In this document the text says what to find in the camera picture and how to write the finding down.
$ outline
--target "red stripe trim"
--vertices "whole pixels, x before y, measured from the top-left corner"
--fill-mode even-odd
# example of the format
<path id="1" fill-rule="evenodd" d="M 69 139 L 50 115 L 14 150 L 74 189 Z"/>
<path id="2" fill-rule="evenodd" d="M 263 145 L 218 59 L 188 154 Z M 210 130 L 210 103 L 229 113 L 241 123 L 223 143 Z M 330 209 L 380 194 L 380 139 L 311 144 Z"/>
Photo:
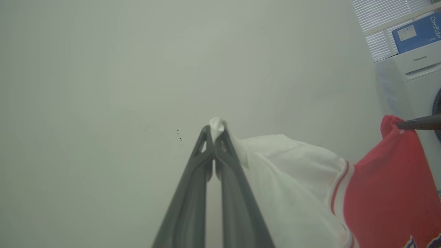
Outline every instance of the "red stripe trim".
<path id="1" fill-rule="evenodd" d="M 344 174 L 343 174 L 343 176 L 340 178 L 340 180 L 338 180 L 338 183 L 337 183 L 337 185 L 335 186 L 335 189 L 334 189 L 334 193 L 332 194 L 331 211 L 332 211 L 332 213 L 333 213 L 334 215 L 335 215 L 335 213 L 334 213 L 334 202 L 335 202 L 335 197 L 336 197 L 336 195 L 337 195 L 338 187 L 340 186 L 341 181 L 343 181 L 343 179 L 344 179 L 344 177 L 346 176 L 346 174 L 348 173 L 348 171 L 349 171 L 349 162 L 346 161 L 346 171 L 344 172 Z"/>

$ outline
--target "red fabric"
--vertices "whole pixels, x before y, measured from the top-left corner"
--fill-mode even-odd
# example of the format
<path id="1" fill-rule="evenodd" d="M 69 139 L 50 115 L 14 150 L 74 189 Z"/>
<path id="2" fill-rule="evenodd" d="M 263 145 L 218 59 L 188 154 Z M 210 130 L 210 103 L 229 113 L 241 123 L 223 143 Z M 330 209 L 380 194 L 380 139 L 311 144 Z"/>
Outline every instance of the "red fabric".
<path id="1" fill-rule="evenodd" d="M 418 136 L 395 116 L 383 140 L 355 165 L 344 218 L 361 248 L 441 247 L 441 203 Z"/>

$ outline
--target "white cloth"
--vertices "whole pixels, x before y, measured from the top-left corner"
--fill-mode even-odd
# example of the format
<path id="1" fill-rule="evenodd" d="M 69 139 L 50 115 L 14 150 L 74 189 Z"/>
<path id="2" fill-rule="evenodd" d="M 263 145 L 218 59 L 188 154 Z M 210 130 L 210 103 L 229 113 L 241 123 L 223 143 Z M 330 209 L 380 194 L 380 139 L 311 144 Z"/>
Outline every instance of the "white cloth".
<path id="1" fill-rule="evenodd" d="M 228 130 L 220 118 L 210 126 L 213 141 Z M 329 208 L 345 160 L 284 135 L 230 137 L 277 248 L 352 245 L 349 229 Z"/>

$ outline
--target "white wall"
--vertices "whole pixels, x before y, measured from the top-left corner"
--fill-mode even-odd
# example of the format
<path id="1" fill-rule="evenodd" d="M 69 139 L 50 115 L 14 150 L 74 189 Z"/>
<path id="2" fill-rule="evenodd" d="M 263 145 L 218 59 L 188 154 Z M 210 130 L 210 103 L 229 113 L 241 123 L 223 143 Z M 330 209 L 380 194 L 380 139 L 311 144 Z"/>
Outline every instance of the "white wall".
<path id="1" fill-rule="evenodd" d="M 149 247 L 214 116 L 356 162 L 374 81 L 347 0 L 0 1 L 0 247 Z"/>

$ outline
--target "blue box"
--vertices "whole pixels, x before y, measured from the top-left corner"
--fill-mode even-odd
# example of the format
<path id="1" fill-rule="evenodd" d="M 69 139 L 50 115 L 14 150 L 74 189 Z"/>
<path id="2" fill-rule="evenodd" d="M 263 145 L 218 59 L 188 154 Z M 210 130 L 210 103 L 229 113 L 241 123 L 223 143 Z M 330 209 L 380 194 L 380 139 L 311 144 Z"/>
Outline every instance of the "blue box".
<path id="1" fill-rule="evenodd" d="M 420 20 L 392 31 L 398 53 L 441 41 L 441 12 L 436 12 Z"/>

